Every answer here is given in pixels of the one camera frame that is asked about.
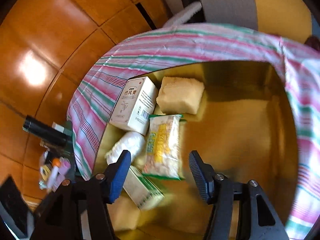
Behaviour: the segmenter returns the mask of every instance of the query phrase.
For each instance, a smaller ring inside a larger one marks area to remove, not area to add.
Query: metal screw
[[[96,179],[104,179],[105,175],[103,173],[98,173]]]
[[[255,180],[250,180],[249,181],[249,183],[250,183],[250,185],[252,186],[252,187],[257,187],[258,186],[258,182],[256,182]]]
[[[63,186],[68,186],[70,184],[70,180],[69,179],[65,179],[63,182],[62,182],[62,185]]]
[[[224,180],[224,175],[221,174],[221,173],[218,173],[218,174],[216,174],[215,178],[216,178],[217,180]]]

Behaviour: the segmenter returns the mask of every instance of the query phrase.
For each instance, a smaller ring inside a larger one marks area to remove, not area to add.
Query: striped cloth
[[[299,177],[286,230],[303,239],[320,214],[320,54],[300,43],[233,25],[190,24],[130,37],[101,57],[70,102],[76,162],[90,179],[103,130],[126,80],[176,65],[215,60],[268,61],[292,108]]]

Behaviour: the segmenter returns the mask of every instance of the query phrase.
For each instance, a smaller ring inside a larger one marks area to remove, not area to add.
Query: snack bag
[[[181,114],[151,115],[146,145],[147,176],[180,179],[179,121]]]

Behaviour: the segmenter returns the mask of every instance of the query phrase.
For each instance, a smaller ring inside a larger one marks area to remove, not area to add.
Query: plastic bag
[[[145,144],[143,135],[129,131],[119,141],[115,143],[110,151],[105,155],[108,165],[115,163],[123,150],[128,150],[131,153],[131,162],[142,151]]]
[[[180,179],[179,121],[181,114],[150,117],[143,174]]]

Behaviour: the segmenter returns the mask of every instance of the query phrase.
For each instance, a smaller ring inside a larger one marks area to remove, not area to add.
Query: barcode
[[[149,118],[149,113],[146,112],[146,111],[144,111],[144,110],[142,110],[141,116],[142,116],[144,119],[148,120],[148,118]]]

